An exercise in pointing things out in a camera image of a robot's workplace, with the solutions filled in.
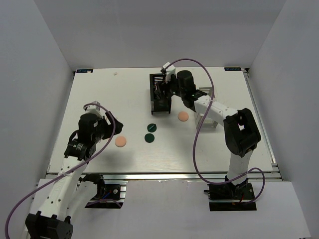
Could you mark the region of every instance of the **white platform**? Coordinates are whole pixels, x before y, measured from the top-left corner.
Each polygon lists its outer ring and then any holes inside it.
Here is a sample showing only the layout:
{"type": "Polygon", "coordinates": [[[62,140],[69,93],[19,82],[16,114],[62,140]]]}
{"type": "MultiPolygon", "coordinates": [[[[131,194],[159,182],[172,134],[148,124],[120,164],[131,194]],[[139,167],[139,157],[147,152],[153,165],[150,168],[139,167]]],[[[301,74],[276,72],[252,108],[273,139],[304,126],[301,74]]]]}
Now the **white platform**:
{"type": "MultiPolygon", "coordinates": [[[[210,81],[202,68],[189,70],[197,87],[209,87],[210,81]]],[[[241,71],[225,72],[224,68],[208,68],[216,88],[216,99],[235,109],[249,108],[257,117],[241,71]]],[[[49,173],[57,173],[62,164],[70,134],[77,129],[82,107],[99,101],[124,124],[122,136],[127,145],[117,148],[112,142],[94,159],[85,172],[96,173],[169,173],[194,172],[191,151],[196,132],[193,111],[180,98],[173,97],[171,114],[151,115],[149,74],[160,73],[160,68],[94,69],[93,73],[75,74],[61,130],[51,157],[49,173]],[[180,122],[177,114],[187,111],[190,119],[180,122]],[[146,143],[147,125],[157,124],[155,141],[146,143]]],[[[197,144],[198,167],[204,172],[226,172],[230,152],[226,146],[224,129],[202,132],[197,144]]],[[[99,150],[104,142],[97,145],[99,150]]],[[[271,158],[264,140],[254,151],[249,168],[271,171],[271,158]]]]}
{"type": "MultiPolygon", "coordinates": [[[[41,179],[43,185],[48,179],[41,179]]],[[[255,193],[261,183],[253,183],[255,193]]],[[[36,213],[50,186],[37,192],[36,213]]],[[[132,181],[121,209],[83,209],[72,238],[299,239],[310,237],[289,182],[266,183],[257,211],[210,212],[204,182],[132,181]]]]}

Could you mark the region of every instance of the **blue wire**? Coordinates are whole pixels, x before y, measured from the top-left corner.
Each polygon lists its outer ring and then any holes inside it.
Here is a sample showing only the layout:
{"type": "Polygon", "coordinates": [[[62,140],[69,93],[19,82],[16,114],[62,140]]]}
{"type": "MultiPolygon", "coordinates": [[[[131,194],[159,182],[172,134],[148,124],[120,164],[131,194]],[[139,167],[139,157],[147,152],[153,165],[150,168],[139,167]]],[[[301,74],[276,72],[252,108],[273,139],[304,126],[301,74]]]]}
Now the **blue wire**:
{"type": "Polygon", "coordinates": [[[109,196],[110,193],[108,193],[107,195],[105,195],[102,199],[106,199],[109,196]]]}

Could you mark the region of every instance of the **gray wall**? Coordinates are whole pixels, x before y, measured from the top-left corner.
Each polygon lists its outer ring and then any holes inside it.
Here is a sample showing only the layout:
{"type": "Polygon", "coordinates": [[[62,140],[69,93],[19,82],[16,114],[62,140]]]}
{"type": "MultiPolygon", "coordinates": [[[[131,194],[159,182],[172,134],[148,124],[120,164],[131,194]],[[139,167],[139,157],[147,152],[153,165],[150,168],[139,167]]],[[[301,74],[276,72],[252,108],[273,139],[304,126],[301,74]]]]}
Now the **gray wall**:
{"type": "Polygon", "coordinates": [[[279,169],[319,238],[319,1],[288,0],[250,70],[279,169]]]}
{"type": "Polygon", "coordinates": [[[285,1],[35,0],[72,69],[250,67],[285,1]]]}
{"type": "MultiPolygon", "coordinates": [[[[0,238],[19,199],[44,177],[72,72],[33,0],[2,0],[0,7],[0,238]]],[[[20,238],[30,200],[10,224],[20,238]]]]}

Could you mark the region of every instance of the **green disc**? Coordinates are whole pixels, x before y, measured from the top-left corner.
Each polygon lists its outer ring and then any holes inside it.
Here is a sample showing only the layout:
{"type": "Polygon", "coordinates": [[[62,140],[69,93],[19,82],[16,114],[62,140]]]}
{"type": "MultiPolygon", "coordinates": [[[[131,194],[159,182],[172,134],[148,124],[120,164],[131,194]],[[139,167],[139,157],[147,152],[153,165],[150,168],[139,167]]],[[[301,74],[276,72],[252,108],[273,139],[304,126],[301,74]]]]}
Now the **green disc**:
{"type": "Polygon", "coordinates": [[[147,134],[145,134],[144,139],[147,143],[152,143],[154,141],[155,137],[152,133],[147,133],[147,134]]]}
{"type": "Polygon", "coordinates": [[[150,123],[148,125],[148,132],[154,133],[157,130],[156,124],[150,123]]]}

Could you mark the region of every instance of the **small object on table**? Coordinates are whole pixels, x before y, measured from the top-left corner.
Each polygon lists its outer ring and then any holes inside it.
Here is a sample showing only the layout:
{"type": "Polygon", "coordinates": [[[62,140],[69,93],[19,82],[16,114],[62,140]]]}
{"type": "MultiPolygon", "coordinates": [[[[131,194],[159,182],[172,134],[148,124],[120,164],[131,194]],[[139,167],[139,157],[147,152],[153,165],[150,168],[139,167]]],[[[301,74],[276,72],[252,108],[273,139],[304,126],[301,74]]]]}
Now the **small object on table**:
{"type": "Polygon", "coordinates": [[[150,123],[150,124],[148,125],[148,132],[154,133],[156,130],[157,130],[156,124],[150,123]]]}
{"type": "Polygon", "coordinates": [[[115,139],[115,145],[119,148],[122,148],[124,147],[126,144],[126,138],[123,137],[123,136],[118,136],[116,139],[115,139]]]}
{"type": "Polygon", "coordinates": [[[189,118],[189,116],[188,116],[188,113],[187,113],[187,112],[181,111],[181,112],[178,113],[178,119],[179,119],[180,121],[185,122],[185,121],[188,120],[188,118],[189,118]]]}
{"type": "Polygon", "coordinates": [[[153,134],[147,133],[147,134],[145,134],[144,139],[145,139],[145,141],[146,141],[147,143],[152,143],[152,142],[154,141],[155,137],[154,137],[153,134]]]}

